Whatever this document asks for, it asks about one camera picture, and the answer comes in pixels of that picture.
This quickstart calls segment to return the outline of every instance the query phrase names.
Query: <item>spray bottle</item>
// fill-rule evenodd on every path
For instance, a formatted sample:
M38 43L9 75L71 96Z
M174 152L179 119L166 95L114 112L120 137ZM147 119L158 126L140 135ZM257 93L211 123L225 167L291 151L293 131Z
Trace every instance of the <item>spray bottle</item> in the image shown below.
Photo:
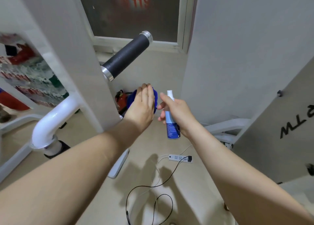
M167 90L167 95L174 101L172 90ZM167 136L169 139L177 139L181 136L180 127L171 116L170 111L166 111Z

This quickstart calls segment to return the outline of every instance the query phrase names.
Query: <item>power outlet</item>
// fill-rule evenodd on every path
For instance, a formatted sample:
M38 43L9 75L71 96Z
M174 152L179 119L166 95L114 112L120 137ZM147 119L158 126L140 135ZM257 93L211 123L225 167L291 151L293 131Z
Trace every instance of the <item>power outlet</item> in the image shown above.
M182 161L192 163L192 156L169 155L170 161Z

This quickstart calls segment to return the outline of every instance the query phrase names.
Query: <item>white spray nozzle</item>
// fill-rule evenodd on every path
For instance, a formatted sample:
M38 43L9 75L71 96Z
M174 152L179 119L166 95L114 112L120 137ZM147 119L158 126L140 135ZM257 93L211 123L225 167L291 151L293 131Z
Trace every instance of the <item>white spray nozzle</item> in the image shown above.
M167 95L174 101L174 97L173 97L173 94L172 94L172 90L167 90Z

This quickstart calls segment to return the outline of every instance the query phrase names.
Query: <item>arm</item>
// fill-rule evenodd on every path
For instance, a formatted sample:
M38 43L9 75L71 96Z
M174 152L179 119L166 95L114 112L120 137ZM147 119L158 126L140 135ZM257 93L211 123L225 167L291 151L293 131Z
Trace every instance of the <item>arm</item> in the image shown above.
M192 115L186 102L160 94L158 109L171 111L193 144L226 205L240 225L314 224L309 213L267 176L223 146ZM164 120L161 113L159 121Z
M1 191L1 224L75 224L116 160L149 126L153 113L153 89L143 84L119 124L49 160Z

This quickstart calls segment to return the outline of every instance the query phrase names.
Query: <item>handle grip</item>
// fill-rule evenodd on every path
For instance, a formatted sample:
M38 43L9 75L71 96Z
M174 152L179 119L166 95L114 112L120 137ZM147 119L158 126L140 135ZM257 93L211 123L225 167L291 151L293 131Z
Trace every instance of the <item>handle grip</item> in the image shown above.
M112 81L144 50L146 50L152 42L153 37L148 31L141 32L136 38L102 65L102 72L109 81Z

